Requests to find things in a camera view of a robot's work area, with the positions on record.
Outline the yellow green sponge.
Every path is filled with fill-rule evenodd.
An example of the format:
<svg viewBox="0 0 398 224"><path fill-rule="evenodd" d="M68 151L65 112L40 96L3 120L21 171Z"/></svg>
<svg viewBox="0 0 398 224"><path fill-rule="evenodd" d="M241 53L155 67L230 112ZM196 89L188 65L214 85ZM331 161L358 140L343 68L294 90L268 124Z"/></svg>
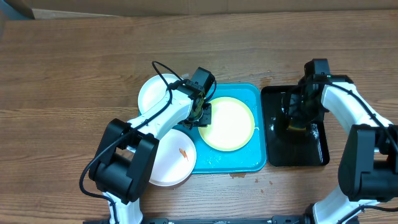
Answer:
<svg viewBox="0 0 398 224"><path fill-rule="evenodd" d="M307 130L307 128L305 126L296 126L296 125L292 125L292 124L288 125L287 129L291 130L291 131L306 131Z"/></svg>

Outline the green rimmed plate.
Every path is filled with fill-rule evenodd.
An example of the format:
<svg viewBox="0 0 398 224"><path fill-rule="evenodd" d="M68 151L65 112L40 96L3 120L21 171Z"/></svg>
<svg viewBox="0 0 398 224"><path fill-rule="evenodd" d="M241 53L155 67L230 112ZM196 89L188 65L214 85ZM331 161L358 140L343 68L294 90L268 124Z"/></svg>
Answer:
<svg viewBox="0 0 398 224"><path fill-rule="evenodd" d="M207 145L218 151L235 151L245 146L254 134L254 115L246 104L232 97L210 101L211 124L199 128Z"/></svg>

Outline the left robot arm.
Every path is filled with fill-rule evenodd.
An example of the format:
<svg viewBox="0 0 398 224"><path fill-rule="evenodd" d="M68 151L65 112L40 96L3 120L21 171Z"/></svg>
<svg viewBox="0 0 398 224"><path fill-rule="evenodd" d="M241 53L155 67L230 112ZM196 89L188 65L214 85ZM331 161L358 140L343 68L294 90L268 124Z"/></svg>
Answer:
<svg viewBox="0 0 398 224"><path fill-rule="evenodd" d="M139 198L149 183L159 141L178 124L192 129L211 123L208 100L216 80L210 71L199 67L191 79L178 78L165 86L164 97L147 112L107 125L81 174L81 192L108 202L110 216L103 223L142 223Z"/></svg>

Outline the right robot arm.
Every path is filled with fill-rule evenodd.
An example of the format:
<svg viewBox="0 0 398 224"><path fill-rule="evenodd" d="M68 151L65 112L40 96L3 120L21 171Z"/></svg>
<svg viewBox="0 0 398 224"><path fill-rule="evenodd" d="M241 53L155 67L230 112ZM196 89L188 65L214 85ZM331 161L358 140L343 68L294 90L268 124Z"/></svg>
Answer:
<svg viewBox="0 0 398 224"><path fill-rule="evenodd" d="M338 186L312 206L312 223L354 223L366 209L397 197L397 126L358 93L346 75L333 75L326 59L304 65L304 76L282 98L282 129L304 135L330 112L348 134L338 168Z"/></svg>

